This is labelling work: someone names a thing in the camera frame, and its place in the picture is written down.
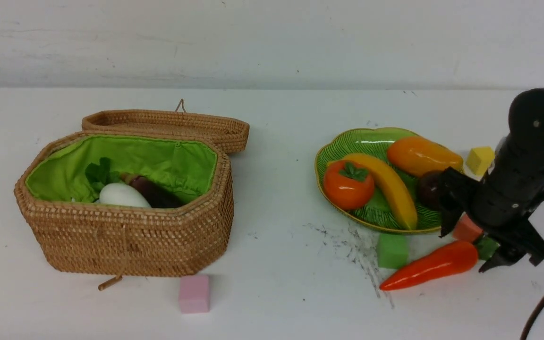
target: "white wall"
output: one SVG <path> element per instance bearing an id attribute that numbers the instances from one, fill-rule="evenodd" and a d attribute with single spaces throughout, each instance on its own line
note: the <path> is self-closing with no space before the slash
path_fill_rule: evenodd
<path id="1" fill-rule="evenodd" d="M 0 0 L 0 86 L 544 86 L 544 0 Z"/>

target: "plum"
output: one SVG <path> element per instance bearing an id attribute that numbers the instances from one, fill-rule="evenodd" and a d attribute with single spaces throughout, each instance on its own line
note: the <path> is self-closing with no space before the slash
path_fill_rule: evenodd
<path id="1" fill-rule="evenodd" d="M 442 171 L 426 172 L 417 182 L 417 199 L 425 207 L 440 210 L 440 174 Z"/>

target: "green leaf-shaped plate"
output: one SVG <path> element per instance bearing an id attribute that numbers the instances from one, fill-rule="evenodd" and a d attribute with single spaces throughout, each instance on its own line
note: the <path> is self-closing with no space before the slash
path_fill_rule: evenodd
<path id="1" fill-rule="evenodd" d="M 316 154 L 314 169 L 320 192 L 323 194 L 326 200 L 328 200 L 334 207 L 339 209 L 339 211 L 344 213 L 344 215 L 379 232 L 384 232 L 387 234 L 414 235 L 439 231 L 441 224 L 440 213 L 424 207 L 417 201 L 417 178 L 398 170 L 387 160 L 387 149 L 393 142 L 403 137 L 416 135 L 417 134 L 412 131 L 401 129 L 399 127 L 352 129 L 345 131 L 345 133 L 335 137 L 330 144 L 325 145 Z M 385 196 L 378 187 L 375 188 L 375 195 L 373 195 L 373 198 L 369 201 L 369 203 L 354 211 L 344 211 L 329 200 L 322 189 L 322 180 L 324 177 L 324 171 L 326 170 L 326 164 L 328 164 L 329 161 L 337 161 L 348 153 L 368 153 L 369 155 L 373 155 L 378 159 L 383 160 L 398 173 L 415 201 L 418 217 L 416 230 L 404 230 L 399 226 L 391 214 L 391 209 L 387 204 Z"/>

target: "green fabric lining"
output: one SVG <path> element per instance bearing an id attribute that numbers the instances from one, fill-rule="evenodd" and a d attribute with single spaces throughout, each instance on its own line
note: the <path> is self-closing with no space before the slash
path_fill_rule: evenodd
<path id="1" fill-rule="evenodd" d="M 188 203 L 211 188 L 218 155 L 205 144 L 133 136 L 92 135 L 52 153 L 26 178 L 39 200 L 89 203 L 98 194 L 85 177 L 90 163 L 110 158 L 110 170 L 140 174 Z"/>

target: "woven texture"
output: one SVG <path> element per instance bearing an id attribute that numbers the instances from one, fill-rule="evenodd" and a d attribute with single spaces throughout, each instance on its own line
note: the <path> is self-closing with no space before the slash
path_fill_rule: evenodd
<path id="1" fill-rule="evenodd" d="M 123 111 L 116 112 L 99 117 L 108 122 L 121 122 L 125 120 L 123 117 L 129 117 Z M 149 116 L 142 112 L 140 118 L 154 122 L 158 114 Z M 126 133 L 127 130 L 122 133 L 102 129 L 83 131 L 52 142 L 16 183 L 14 193 L 21 213 L 45 258 L 55 269 L 109 275 L 185 276 L 194 275 L 224 254 L 234 217 L 228 156 L 210 140 L 138 131 L 135 127 L 128 126 L 131 133 Z M 178 209 L 36 200 L 25 184 L 28 174 L 48 155 L 92 134 L 199 140 L 218 154 L 212 188 Z M 238 149 L 237 140 L 228 145 L 236 145 Z"/>
<path id="2" fill-rule="evenodd" d="M 224 153 L 243 151 L 249 125 L 238 119 L 166 110 L 104 110 L 83 119 L 84 130 L 164 133 L 179 137 L 203 137 Z"/>

